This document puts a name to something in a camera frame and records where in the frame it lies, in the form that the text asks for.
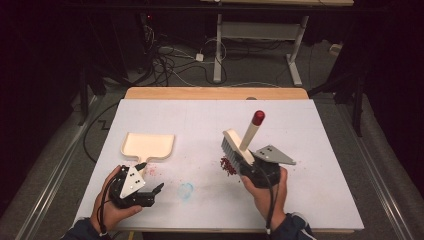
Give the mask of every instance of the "white board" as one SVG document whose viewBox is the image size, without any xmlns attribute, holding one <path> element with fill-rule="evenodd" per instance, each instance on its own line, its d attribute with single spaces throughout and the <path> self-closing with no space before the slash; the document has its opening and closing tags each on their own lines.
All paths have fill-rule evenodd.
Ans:
<svg viewBox="0 0 424 240">
<path fill-rule="evenodd" d="M 144 191 L 165 183 L 156 203 L 118 230 L 264 231 L 240 178 L 220 166 L 222 131 L 233 128 L 243 136 L 256 110 L 266 117 L 250 150 L 272 144 L 297 162 L 284 165 L 286 212 L 301 212 L 313 229 L 363 229 L 312 100 L 121 100 L 76 219 L 91 215 L 114 167 L 135 163 L 120 152 L 127 132 L 175 134 L 170 157 L 146 169 Z"/>
</svg>

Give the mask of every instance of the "person's left hand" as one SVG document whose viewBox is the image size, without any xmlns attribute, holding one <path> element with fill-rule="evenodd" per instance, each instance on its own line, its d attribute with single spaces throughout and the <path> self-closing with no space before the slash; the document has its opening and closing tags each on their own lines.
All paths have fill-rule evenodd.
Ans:
<svg viewBox="0 0 424 240">
<path fill-rule="evenodd" d="M 90 222 L 98 233 L 101 233 L 100 223 L 98 221 L 98 214 L 100 211 L 103 192 L 106 190 L 106 185 L 121 169 L 121 166 L 117 166 L 106 178 L 102 190 L 97 195 L 96 201 L 94 202 L 93 213 L 90 217 Z M 111 201 L 109 201 L 109 189 L 107 189 L 104 210 L 103 210 L 103 223 L 106 226 L 106 230 L 110 231 L 116 227 L 116 225 L 125 218 L 131 217 L 136 213 L 140 212 L 143 208 L 140 205 L 135 205 L 126 209 L 117 208 Z"/>
</svg>

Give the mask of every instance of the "hand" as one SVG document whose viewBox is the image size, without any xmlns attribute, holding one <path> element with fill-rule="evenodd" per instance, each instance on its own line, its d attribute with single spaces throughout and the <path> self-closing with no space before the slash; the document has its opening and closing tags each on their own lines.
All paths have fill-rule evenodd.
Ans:
<svg viewBox="0 0 424 240">
<path fill-rule="evenodd" d="M 287 170 L 280 167 L 280 171 L 280 183 L 273 186 L 275 207 L 271 219 L 271 230 L 275 230 L 286 218 L 284 204 L 287 197 Z M 269 189 L 256 188 L 252 181 L 250 181 L 250 179 L 246 176 L 241 176 L 241 180 L 247 191 L 252 194 L 255 200 L 256 208 L 259 210 L 262 217 L 266 220 L 268 217 L 271 198 Z"/>
<path fill-rule="evenodd" d="M 106 178 L 101 192 L 97 195 L 96 201 L 94 202 L 94 208 L 93 213 L 90 217 L 90 222 L 93 225 L 93 227 L 97 230 L 98 233 L 101 233 L 100 230 L 100 223 L 98 221 L 97 215 L 100 215 L 99 208 L 101 206 L 102 202 L 102 196 L 104 191 L 108 191 L 106 193 L 105 198 L 105 204 L 104 204 L 104 210 L 103 210 L 103 223 L 106 226 L 106 230 L 110 231 L 115 228 L 115 226 L 122 221 L 125 218 L 131 217 L 135 215 L 136 213 L 140 212 L 142 210 L 142 207 L 139 205 L 132 206 L 130 208 L 126 209 L 119 209 L 115 207 L 115 205 L 109 201 L 109 189 L 105 189 L 107 183 L 120 171 L 121 166 L 117 166 Z"/>
</svg>

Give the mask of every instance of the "table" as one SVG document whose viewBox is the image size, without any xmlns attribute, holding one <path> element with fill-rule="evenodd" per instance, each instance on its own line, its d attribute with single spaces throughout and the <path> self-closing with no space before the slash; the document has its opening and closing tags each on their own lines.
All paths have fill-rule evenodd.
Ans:
<svg viewBox="0 0 424 240">
<path fill-rule="evenodd" d="M 145 191 L 165 183 L 155 205 L 122 221 L 116 230 L 263 232 L 265 223 L 253 199 L 238 176 L 227 176 L 219 164 L 222 131 L 231 127 L 243 134 L 258 108 L 267 117 L 249 148 L 271 142 L 297 162 L 284 166 L 290 192 L 286 211 L 302 212 L 314 231 L 363 229 L 313 101 L 302 89 L 280 88 L 129 89 L 76 218 L 92 211 L 111 169 L 134 165 L 119 151 L 127 132 L 175 134 L 171 156 L 149 162 L 146 169 Z"/>
<path fill-rule="evenodd" d="M 220 0 L 215 1 L 222 6 L 223 3 L 237 4 L 277 4 L 277 5 L 322 5 L 326 7 L 352 6 L 353 0 Z M 214 63 L 214 82 L 221 82 L 222 38 L 248 38 L 248 39 L 271 39 L 271 40 L 294 40 L 293 51 L 286 54 L 286 61 L 293 83 L 296 87 L 302 86 L 299 72 L 296 67 L 296 57 L 302 43 L 303 34 L 306 30 L 309 16 L 303 16 L 299 24 L 282 23 L 255 23 L 255 22 L 228 22 L 222 21 L 222 14 L 218 14 L 216 33 L 216 52 Z"/>
</svg>

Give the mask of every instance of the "blue stain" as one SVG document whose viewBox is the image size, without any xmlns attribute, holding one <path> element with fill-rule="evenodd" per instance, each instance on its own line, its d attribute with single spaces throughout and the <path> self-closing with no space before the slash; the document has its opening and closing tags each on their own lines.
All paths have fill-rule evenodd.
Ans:
<svg viewBox="0 0 424 240">
<path fill-rule="evenodd" d="M 178 188 L 178 197 L 186 201 L 190 198 L 191 193 L 193 192 L 194 187 L 190 183 L 183 183 Z"/>
</svg>

